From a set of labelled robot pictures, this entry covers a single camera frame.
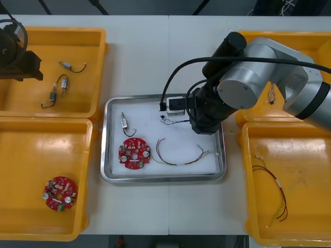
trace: robotic arm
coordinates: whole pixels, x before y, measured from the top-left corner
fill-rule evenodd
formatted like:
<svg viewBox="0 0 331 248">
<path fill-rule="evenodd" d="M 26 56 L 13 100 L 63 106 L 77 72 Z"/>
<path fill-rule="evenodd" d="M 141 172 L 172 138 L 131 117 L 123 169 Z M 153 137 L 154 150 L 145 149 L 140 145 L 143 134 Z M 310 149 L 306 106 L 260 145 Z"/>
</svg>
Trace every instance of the robotic arm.
<svg viewBox="0 0 331 248">
<path fill-rule="evenodd" d="M 235 61 L 225 56 L 232 56 Z M 217 57 L 228 59 L 218 61 Z M 225 38 L 212 58 L 215 60 L 203 68 L 207 80 L 195 86 L 206 84 L 191 94 L 189 91 L 185 101 L 196 133 L 215 133 L 231 114 L 255 106 L 268 81 L 279 88 L 284 111 L 331 131 L 330 85 L 323 82 L 318 69 L 307 67 L 314 63 L 312 58 L 264 37 L 247 45 L 245 38 L 235 32 Z M 185 105 L 182 99 L 167 99 L 167 103 L 168 113 Z"/>
</svg>

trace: yellow bin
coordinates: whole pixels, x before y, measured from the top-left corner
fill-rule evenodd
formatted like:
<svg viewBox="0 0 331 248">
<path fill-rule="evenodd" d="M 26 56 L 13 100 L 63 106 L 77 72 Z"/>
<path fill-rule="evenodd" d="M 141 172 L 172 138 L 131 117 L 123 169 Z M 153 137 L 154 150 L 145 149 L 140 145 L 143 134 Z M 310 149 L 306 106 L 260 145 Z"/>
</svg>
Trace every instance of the yellow bin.
<svg viewBox="0 0 331 248">
<path fill-rule="evenodd" d="M 326 67 L 331 67 L 331 32 L 240 32 L 245 36 L 247 42 L 258 36 L 273 39 L 283 45 L 292 49 L 298 50 L 310 57 L 312 57 L 316 64 Z M 323 80 L 331 83 L 331 74 L 322 72 Z M 236 121 L 239 125 L 244 125 L 249 121 L 298 121 L 301 120 L 284 112 L 282 107 L 284 99 L 275 87 L 276 101 L 275 104 L 270 105 L 268 100 L 268 92 L 270 82 L 263 90 L 257 104 L 248 110 L 239 110 L 236 113 Z"/>
<path fill-rule="evenodd" d="M 331 245 L 331 134 L 301 122 L 250 122 L 238 134 L 246 177 L 247 233 L 262 246 Z M 282 198 L 288 207 L 273 216 Z"/>
<path fill-rule="evenodd" d="M 88 119 L 0 117 L 0 240 L 71 241 L 87 226 L 86 181 L 93 145 Z M 65 176 L 72 208 L 46 205 L 46 182 Z"/>
<path fill-rule="evenodd" d="M 28 51 L 41 58 L 43 81 L 36 79 L 2 80 L 0 83 L 0 116 L 74 117 L 96 122 L 105 52 L 106 31 L 101 28 L 28 27 Z M 70 63 L 73 73 L 59 64 Z M 69 87 L 62 95 L 61 82 L 57 85 L 55 106 L 43 110 L 53 85 L 62 74 L 69 77 Z"/>
</svg>

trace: table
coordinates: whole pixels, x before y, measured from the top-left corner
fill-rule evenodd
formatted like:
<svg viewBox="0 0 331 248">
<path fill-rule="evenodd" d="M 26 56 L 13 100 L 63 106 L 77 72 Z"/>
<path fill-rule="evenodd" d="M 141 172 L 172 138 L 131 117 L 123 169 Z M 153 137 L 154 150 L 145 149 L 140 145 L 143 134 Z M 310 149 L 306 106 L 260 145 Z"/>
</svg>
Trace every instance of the table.
<svg viewBox="0 0 331 248">
<path fill-rule="evenodd" d="M 102 27 L 106 56 L 100 107 L 114 95 L 160 94 L 182 62 L 210 56 L 232 30 L 331 31 L 329 17 L 177 17 L 177 16 L 33 16 L 17 15 L 27 26 Z M 201 68 L 184 68 L 169 93 L 184 93 L 203 79 Z M 83 234 L 241 235 L 246 200 L 239 127 L 234 116 L 223 122 L 227 173 L 218 181 L 113 185 L 99 172 L 99 138 L 88 176 Z"/>
</svg>

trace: stainless steel tray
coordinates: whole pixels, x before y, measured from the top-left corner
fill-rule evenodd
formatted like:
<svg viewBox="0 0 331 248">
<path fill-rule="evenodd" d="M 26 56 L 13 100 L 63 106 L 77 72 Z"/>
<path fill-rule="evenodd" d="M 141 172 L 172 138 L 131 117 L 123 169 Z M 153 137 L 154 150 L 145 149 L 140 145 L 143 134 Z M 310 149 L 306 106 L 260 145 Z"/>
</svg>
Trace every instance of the stainless steel tray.
<svg viewBox="0 0 331 248">
<path fill-rule="evenodd" d="M 183 94 L 169 94 L 166 97 L 185 96 Z M 112 174 L 112 105 L 114 103 L 148 103 L 159 102 L 161 95 L 141 95 L 141 96 L 120 96 L 110 98 L 104 108 L 104 119 L 102 129 L 102 142 L 101 142 L 101 163 L 100 172 L 103 179 L 110 183 L 132 183 L 132 182 L 179 182 L 179 181 L 208 181 L 220 179 L 227 169 L 225 161 L 225 149 L 222 128 L 217 131 L 215 143 L 217 147 L 216 156 L 217 164 L 219 164 L 219 173 L 216 174 L 203 174 L 203 175 L 127 175 L 119 176 Z"/>
</svg>

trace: round circuit board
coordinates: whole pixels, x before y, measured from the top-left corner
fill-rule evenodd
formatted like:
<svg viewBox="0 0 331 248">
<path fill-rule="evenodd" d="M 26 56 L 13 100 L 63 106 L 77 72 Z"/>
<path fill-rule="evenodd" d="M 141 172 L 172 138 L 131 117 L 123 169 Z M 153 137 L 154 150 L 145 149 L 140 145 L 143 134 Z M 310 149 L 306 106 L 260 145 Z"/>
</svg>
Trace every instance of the round circuit board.
<svg viewBox="0 0 331 248">
<path fill-rule="evenodd" d="M 46 205 L 58 212 L 71 208 L 76 196 L 76 186 L 66 177 L 54 177 L 53 181 L 48 181 L 42 194 Z"/>
<path fill-rule="evenodd" d="M 129 138 L 118 149 L 118 159 L 128 169 L 141 169 L 151 159 L 151 149 L 141 138 Z"/>
</svg>

